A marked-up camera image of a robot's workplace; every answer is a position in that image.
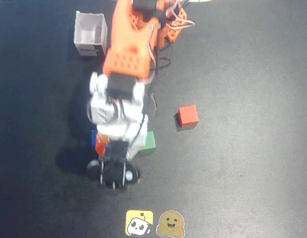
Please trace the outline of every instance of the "brown character sticker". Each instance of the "brown character sticker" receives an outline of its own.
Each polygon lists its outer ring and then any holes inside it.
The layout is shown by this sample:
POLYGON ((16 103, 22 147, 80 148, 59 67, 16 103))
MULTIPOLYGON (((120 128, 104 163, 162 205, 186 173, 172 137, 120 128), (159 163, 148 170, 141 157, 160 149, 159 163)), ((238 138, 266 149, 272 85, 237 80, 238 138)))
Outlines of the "brown character sticker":
POLYGON ((182 238, 185 236, 184 218, 177 211, 163 213, 156 230, 161 237, 182 238))

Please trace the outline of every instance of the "wire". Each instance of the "wire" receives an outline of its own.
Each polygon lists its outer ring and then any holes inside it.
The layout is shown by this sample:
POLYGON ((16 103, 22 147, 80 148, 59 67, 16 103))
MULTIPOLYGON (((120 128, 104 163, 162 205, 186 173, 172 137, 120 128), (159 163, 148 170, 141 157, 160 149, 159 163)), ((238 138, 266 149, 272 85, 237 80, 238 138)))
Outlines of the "wire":
POLYGON ((161 38, 161 31, 160 29, 158 29, 158 41, 157 41, 157 60, 156 60, 156 68, 155 68, 155 74, 156 76, 158 76, 159 73, 159 51, 160 51, 160 38, 161 38))
POLYGON ((186 19, 178 17, 173 10, 171 10, 171 12, 175 16, 176 19, 179 19, 182 22, 188 23, 188 25, 182 25, 182 26, 171 26, 170 24, 167 23, 167 26, 171 28, 172 30, 179 30, 179 29, 188 28, 188 27, 195 25, 195 22, 191 20, 186 20, 186 19))
POLYGON ((129 123, 131 123, 131 122, 137 122, 137 120, 132 120, 132 119, 128 118, 128 117, 125 115, 122 99, 118 99, 118 101, 119 101, 120 108, 121 108, 121 111, 120 111, 120 116, 121 116, 121 118, 124 119, 126 122, 129 122, 129 123))
POLYGON ((161 48, 160 52, 167 50, 171 45, 172 45, 172 43, 170 41, 168 41, 167 45, 165 47, 161 48))
POLYGON ((91 108, 91 106, 90 106, 90 99, 89 99, 87 104, 86 104, 86 114, 87 114, 89 121, 93 124, 96 124, 96 123, 93 122, 92 118, 90 117, 90 114, 89 114, 90 108, 91 108))
POLYGON ((153 115, 154 115, 154 117, 156 117, 157 113, 158 113, 158 104, 157 104, 157 101, 155 100, 153 93, 151 93, 151 99, 154 103, 154 114, 153 115))
POLYGON ((145 85, 148 85, 148 84, 152 83, 152 80, 155 77, 155 69, 157 68, 157 62, 156 62, 156 60, 154 58, 154 54, 152 52, 152 47, 151 47, 151 39, 152 39, 152 36, 153 36, 153 30, 154 30, 154 26, 152 25, 152 32, 151 32, 151 36, 150 36, 149 43, 148 43, 148 50, 149 50, 149 54, 151 56, 151 59, 154 62, 154 71, 153 71, 153 73, 151 74, 151 76, 147 80, 141 80, 141 82, 143 82, 145 85))
POLYGON ((190 0, 182 0, 180 10, 184 7, 184 4, 188 2, 190 2, 190 0))
POLYGON ((167 9, 165 10, 165 14, 166 14, 167 17, 168 17, 168 15, 170 14, 170 12, 171 12, 172 10, 174 10, 174 9, 177 7, 178 1, 179 1, 179 0, 176 0, 172 6, 170 6, 169 8, 167 8, 167 9))

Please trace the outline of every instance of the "cartoon face sticker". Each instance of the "cartoon face sticker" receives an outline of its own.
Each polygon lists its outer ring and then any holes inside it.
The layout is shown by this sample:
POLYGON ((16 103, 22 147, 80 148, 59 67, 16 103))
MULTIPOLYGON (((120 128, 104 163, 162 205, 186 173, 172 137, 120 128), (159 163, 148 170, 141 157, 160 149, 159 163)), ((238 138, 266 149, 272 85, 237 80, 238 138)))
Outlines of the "cartoon face sticker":
POLYGON ((161 237, 184 237, 185 229, 183 216, 177 211, 167 211, 163 213, 160 217, 156 233, 161 237))
POLYGON ((127 236, 147 237, 152 230, 154 215, 151 211, 129 210, 125 218, 127 236))
POLYGON ((132 236, 142 236, 150 233, 149 223, 139 218, 133 218, 128 226, 128 233, 132 236))

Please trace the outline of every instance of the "green cube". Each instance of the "green cube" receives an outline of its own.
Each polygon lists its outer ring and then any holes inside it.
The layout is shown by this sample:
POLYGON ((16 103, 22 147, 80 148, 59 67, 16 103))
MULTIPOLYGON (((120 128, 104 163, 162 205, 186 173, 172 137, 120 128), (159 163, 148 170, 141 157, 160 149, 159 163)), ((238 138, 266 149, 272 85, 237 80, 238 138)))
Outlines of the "green cube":
POLYGON ((149 131, 147 133, 147 139, 145 141, 145 146, 143 146, 140 149, 140 153, 152 153, 153 151, 155 151, 156 145, 155 145, 155 139, 154 139, 154 134, 153 131, 149 131))

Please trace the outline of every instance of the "yellow sticker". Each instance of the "yellow sticker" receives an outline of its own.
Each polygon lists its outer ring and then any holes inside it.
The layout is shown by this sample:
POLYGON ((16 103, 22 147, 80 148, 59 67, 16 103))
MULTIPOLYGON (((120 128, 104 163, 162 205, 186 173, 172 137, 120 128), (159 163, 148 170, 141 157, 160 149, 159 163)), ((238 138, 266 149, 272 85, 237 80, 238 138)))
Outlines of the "yellow sticker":
POLYGON ((125 219, 125 233, 128 236, 144 236, 152 231, 153 213, 151 211, 130 210, 125 219))

